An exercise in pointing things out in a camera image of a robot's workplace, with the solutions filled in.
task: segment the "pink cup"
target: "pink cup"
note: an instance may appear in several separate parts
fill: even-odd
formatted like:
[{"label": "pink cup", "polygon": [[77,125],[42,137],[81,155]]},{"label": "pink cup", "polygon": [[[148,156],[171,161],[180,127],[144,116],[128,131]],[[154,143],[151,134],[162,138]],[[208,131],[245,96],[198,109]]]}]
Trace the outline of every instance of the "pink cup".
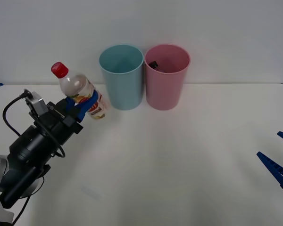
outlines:
[{"label": "pink cup", "polygon": [[[149,66],[153,61],[158,64],[156,70]],[[146,95],[151,107],[170,110],[178,104],[190,61],[189,53],[175,45],[158,45],[147,51]]]}]

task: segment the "white table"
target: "white table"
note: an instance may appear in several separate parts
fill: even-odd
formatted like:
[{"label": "white table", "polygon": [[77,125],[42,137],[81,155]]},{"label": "white table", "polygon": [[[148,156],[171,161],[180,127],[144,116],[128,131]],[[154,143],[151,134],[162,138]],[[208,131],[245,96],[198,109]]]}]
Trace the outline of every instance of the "white table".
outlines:
[{"label": "white table", "polygon": [[[23,88],[46,102],[64,98],[57,85],[1,87],[0,154],[17,138],[3,108]],[[33,122],[28,111],[24,100],[8,111],[20,132]],[[17,225],[283,226],[283,190],[256,156],[283,166],[283,85],[188,84],[173,110],[144,99],[82,125]]]}]

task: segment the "light blue cup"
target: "light blue cup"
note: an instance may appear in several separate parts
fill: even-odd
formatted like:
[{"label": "light blue cup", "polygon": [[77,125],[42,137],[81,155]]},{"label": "light blue cup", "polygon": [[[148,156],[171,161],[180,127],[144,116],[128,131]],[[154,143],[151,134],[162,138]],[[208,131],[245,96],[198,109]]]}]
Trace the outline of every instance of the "light blue cup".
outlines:
[{"label": "light blue cup", "polygon": [[130,45],[116,45],[100,55],[100,66],[112,106],[131,110],[142,101],[142,52]]}]

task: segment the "robotic arm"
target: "robotic arm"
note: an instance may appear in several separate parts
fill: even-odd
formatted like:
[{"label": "robotic arm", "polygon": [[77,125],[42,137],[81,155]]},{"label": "robotic arm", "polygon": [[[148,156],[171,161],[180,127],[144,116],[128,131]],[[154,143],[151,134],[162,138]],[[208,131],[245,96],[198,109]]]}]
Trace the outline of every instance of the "robotic arm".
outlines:
[{"label": "robotic arm", "polygon": [[[14,214],[5,209],[10,209],[21,197],[29,200],[39,179],[50,170],[47,161],[54,156],[65,157],[61,145],[82,130],[79,123],[98,99],[97,92],[94,92],[89,100],[78,105],[70,98],[65,98],[56,105],[52,102],[46,105],[37,93],[25,90],[7,105],[3,116],[14,102],[22,98],[25,98],[30,108],[29,114],[34,119],[34,125],[9,147],[9,155],[0,155],[0,226],[16,223],[18,217],[13,222]],[[18,134],[6,119],[5,122]]]}]

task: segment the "red bottle cap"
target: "red bottle cap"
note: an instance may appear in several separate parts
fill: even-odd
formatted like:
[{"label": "red bottle cap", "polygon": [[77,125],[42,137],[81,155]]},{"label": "red bottle cap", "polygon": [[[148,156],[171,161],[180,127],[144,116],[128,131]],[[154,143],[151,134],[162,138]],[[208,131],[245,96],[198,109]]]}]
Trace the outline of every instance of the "red bottle cap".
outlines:
[{"label": "red bottle cap", "polygon": [[61,79],[68,74],[68,68],[61,62],[57,62],[51,67],[51,72],[54,73],[57,78]]}]

